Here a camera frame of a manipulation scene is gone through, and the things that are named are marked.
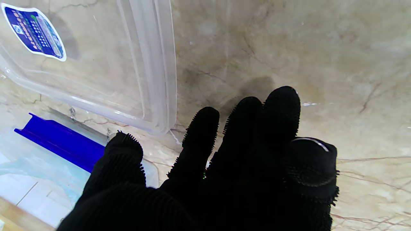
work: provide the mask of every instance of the blue plastic clip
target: blue plastic clip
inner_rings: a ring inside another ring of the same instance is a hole
[[[91,173],[104,154],[103,145],[54,120],[29,114],[33,116],[30,121],[23,129],[15,129],[15,132]]]

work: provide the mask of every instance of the marble countertop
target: marble countertop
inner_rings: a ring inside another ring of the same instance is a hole
[[[130,132],[162,182],[200,108],[216,108],[224,124],[243,97],[264,100],[273,89],[290,85],[302,101],[298,135],[338,148],[340,196],[332,208],[333,230],[410,229],[411,2],[171,3],[178,111],[165,136],[24,89],[3,74],[2,120],[21,128],[29,112],[41,116],[53,109],[107,136]]]

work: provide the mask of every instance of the transparent plastic lid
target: transparent plastic lid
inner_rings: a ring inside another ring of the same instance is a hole
[[[175,124],[169,0],[0,1],[0,68],[10,79],[153,135]]]

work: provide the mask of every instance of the glove finger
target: glove finger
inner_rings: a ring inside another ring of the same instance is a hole
[[[143,149],[130,134],[117,132],[96,162],[78,204],[113,185],[129,182],[145,186]]]
[[[300,137],[286,145],[276,217],[291,224],[288,229],[330,230],[330,205],[339,192],[336,159],[335,146],[318,139]]]
[[[201,180],[204,177],[207,159],[217,137],[219,113],[212,107],[201,109],[182,142],[183,150],[167,174],[169,179],[184,178]]]
[[[284,149],[285,184],[296,194],[333,203],[337,149],[319,139],[298,137]]]
[[[256,97],[246,97],[233,109],[224,127],[223,142],[211,159],[206,176],[238,176],[241,166],[247,162],[247,154],[253,142],[253,130],[257,113],[262,104]]]
[[[257,135],[264,145],[284,144],[293,140],[300,121],[300,98],[294,88],[275,89],[267,97],[258,118]]]

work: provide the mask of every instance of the gloved hand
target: gloved hand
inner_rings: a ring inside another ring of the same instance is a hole
[[[229,116],[221,147],[205,170],[219,113],[201,109],[160,189],[203,229],[330,230],[330,205],[338,195],[337,149],[296,137],[299,117],[300,100],[291,87],[274,90],[264,104],[244,98]]]

